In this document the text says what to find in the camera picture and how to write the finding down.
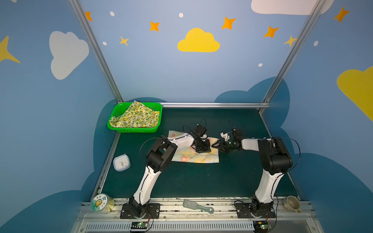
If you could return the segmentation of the pastel floral skirt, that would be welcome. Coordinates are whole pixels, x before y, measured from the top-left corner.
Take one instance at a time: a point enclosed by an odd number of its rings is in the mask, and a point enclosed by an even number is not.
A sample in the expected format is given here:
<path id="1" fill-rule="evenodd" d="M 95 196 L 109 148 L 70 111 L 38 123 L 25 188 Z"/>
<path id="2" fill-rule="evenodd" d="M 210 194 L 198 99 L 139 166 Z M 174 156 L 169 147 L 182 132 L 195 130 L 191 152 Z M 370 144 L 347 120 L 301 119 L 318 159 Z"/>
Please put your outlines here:
<path id="1" fill-rule="evenodd" d="M 198 164 L 214 164 L 219 163 L 219 150 L 210 148 L 211 152 L 197 153 L 192 147 L 180 148 L 178 147 L 174 154 L 173 162 L 183 163 L 198 163 Z"/>

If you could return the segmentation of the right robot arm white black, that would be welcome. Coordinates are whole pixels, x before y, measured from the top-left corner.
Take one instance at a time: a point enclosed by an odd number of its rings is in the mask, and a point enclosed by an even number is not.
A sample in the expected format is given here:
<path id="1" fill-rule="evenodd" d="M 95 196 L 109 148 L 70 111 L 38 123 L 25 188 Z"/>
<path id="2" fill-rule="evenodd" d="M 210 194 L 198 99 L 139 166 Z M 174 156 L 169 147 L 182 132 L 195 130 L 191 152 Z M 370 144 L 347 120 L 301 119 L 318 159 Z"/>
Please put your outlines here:
<path id="1" fill-rule="evenodd" d="M 273 207 L 274 194 L 278 184 L 285 173 L 292 170 L 297 164 L 284 143 L 286 137 L 272 137 L 263 139 L 235 139 L 218 140 L 212 145 L 224 153 L 237 150 L 252 150 L 259 152 L 260 163 L 263 168 L 262 177 L 250 204 L 251 212 L 268 211 Z"/>

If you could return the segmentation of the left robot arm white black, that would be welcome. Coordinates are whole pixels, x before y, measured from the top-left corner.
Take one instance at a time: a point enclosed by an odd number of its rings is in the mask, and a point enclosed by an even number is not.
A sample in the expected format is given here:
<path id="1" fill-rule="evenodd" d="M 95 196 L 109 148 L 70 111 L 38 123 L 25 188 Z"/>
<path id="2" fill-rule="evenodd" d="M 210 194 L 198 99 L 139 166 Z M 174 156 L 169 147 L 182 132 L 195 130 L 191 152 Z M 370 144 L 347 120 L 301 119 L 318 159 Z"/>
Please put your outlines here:
<path id="1" fill-rule="evenodd" d="M 210 140 L 207 136 L 199 137 L 184 133 L 179 137 L 161 136 L 150 148 L 145 163 L 145 172 L 138 189 L 129 198 L 129 205 L 135 217 L 142 217 L 147 212 L 151 192 L 162 172 L 170 165 L 177 149 L 193 147 L 197 153 L 210 152 Z"/>

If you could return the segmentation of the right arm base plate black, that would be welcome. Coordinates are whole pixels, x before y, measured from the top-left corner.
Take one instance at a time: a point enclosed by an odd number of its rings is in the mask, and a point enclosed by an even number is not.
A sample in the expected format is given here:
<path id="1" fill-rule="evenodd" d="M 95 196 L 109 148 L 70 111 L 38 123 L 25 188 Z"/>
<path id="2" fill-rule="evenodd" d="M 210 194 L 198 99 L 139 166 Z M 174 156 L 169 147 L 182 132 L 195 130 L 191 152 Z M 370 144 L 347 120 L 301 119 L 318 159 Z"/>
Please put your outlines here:
<path id="1" fill-rule="evenodd" d="M 252 212 L 250 203 L 234 202 L 233 205 L 238 218 L 276 218 L 276 212 L 273 207 Z"/>

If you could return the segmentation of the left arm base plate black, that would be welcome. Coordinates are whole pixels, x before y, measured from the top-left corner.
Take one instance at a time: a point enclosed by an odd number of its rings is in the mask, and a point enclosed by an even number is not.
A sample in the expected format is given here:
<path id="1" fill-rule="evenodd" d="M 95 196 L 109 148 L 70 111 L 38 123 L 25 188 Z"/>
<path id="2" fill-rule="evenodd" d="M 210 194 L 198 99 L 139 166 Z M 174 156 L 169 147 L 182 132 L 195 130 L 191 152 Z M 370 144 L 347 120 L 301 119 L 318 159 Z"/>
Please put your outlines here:
<path id="1" fill-rule="evenodd" d="M 120 211 L 120 219 L 148 219 L 151 216 L 152 219 L 159 219 L 160 204 L 150 203 L 147 205 L 143 214 L 137 215 L 131 208 L 129 203 L 125 203 Z"/>

